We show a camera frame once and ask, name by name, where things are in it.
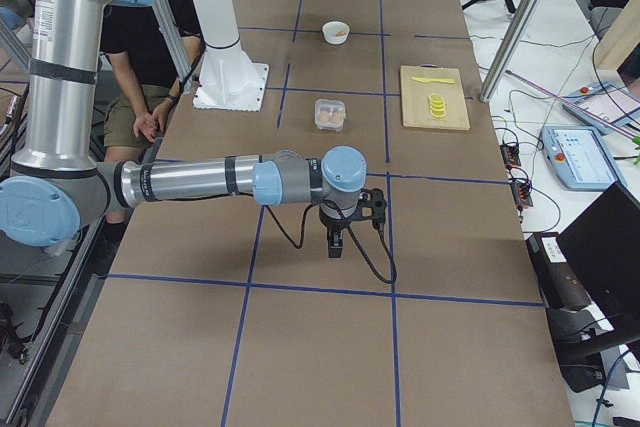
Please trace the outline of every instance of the person's hand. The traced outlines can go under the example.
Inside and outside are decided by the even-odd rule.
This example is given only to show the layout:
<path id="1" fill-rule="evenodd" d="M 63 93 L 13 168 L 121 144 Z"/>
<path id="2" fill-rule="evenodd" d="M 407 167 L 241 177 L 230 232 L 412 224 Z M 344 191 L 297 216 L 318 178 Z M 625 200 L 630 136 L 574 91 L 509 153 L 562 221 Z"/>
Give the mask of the person's hand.
<path id="1" fill-rule="evenodd" d="M 149 142 L 154 142 L 157 131 L 158 125 L 156 124 L 156 120 L 149 112 L 136 116 L 136 120 L 133 123 L 133 133 L 137 138 L 144 135 Z"/>
<path id="2" fill-rule="evenodd" d="M 151 117 L 159 127 L 160 132 L 163 134 L 167 130 L 167 119 L 169 118 L 169 113 L 171 112 L 171 109 L 173 109 L 173 106 L 174 104 L 171 99 L 164 99 L 156 106 L 155 109 L 153 109 L 153 113 L 151 114 Z"/>

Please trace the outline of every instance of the label on robot arm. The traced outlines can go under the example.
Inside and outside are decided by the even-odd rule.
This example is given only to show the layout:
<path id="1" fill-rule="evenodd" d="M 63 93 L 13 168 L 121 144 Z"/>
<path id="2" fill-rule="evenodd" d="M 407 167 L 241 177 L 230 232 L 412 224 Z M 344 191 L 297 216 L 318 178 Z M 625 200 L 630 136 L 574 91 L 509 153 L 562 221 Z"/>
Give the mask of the label on robot arm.
<path id="1" fill-rule="evenodd" d="M 547 257 L 549 257 L 552 263 L 560 264 L 567 262 L 555 237 L 542 237 L 542 245 L 544 246 L 544 251 L 547 253 Z"/>
<path id="2" fill-rule="evenodd" d="M 56 3 L 58 0 L 36 0 L 33 38 L 52 42 L 56 30 Z"/>

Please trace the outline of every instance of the green object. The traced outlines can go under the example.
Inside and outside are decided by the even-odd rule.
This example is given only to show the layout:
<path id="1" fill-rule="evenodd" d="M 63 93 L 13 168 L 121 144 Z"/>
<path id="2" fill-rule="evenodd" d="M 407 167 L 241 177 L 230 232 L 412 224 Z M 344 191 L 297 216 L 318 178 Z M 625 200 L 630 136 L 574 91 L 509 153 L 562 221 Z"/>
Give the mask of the green object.
<path id="1" fill-rule="evenodd" d="M 636 147 L 636 150 L 640 150 L 640 137 L 634 137 L 633 143 L 638 146 Z M 638 158 L 633 162 L 633 165 L 638 165 L 638 164 L 640 164 L 640 154 L 638 154 Z"/>

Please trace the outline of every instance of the black shirt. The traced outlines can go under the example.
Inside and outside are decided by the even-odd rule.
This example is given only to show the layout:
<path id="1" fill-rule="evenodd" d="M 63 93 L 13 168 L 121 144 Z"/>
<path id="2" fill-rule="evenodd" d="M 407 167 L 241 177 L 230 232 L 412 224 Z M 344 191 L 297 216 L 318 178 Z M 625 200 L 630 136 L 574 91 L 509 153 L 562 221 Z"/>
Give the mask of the black shirt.
<path id="1" fill-rule="evenodd" d="M 200 34 L 192 0 L 169 0 L 182 37 Z M 177 72 L 151 7 L 107 6 L 100 49 L 105 54 L 127 52 L 140 84 L 171 87 Z"/>

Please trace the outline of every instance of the stacked yellow rings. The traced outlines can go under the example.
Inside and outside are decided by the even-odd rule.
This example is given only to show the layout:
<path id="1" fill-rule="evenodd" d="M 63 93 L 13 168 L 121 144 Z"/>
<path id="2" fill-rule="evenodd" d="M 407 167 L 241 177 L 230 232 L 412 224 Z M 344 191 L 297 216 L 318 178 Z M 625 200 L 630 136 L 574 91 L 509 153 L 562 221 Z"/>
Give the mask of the stacked yellow rings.
<path id="1" fill-rule="evenodd" d="M 447 116 L 447 104 L 440 94 L 429 96 L 429 112 L 436 119 L 444 119 Z"/>

